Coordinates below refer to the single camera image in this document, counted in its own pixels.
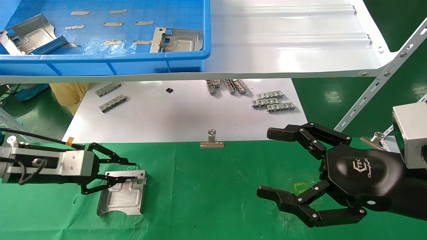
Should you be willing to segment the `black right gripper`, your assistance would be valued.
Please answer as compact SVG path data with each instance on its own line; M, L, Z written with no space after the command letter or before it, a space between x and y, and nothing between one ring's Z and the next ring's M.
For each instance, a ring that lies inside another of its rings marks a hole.
M406 166L398 153L352 148L350 136L314 122L269 128L267 138L297 142L315 159L324 160L326 180L298 196L272 187L257 189L258 197L273 201L279 211L295 215L310 228L356 224L367 215L362 207L392 212L405 205L401 185ZM322 143L334 147L327 150ZM326 193L345 208L316 211L310 207Z

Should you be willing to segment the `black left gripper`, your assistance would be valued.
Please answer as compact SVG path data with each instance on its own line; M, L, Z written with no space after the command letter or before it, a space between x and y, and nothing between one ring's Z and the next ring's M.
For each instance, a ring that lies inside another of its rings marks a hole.
M113 152L110 149L107 149L106 147L98 144L98 143L90 143L88 148L88 151L93 152L97 151L100 152L109 158L107 159L101 159L97 156L97 162L99 164L120 164L120 165L126 165L126 166L136 166L136 163L132 163L128 161L128 158L120 157L116 152ZM95 179L104 180L106 181L106 184L99 185L92 188L87 188L87 184L92 182ZM89 195L92 193L100 192L102 190L106 190L110 187L113 187L114 185L118 183L125 183L128 179L135 179L134 176L106 176L106 175L97 175L97 176L33 176L27 181L21 182L20 185L24 184L66 184L66 183L73 183L73 184L79 184L81 185L81 194L82 195Z

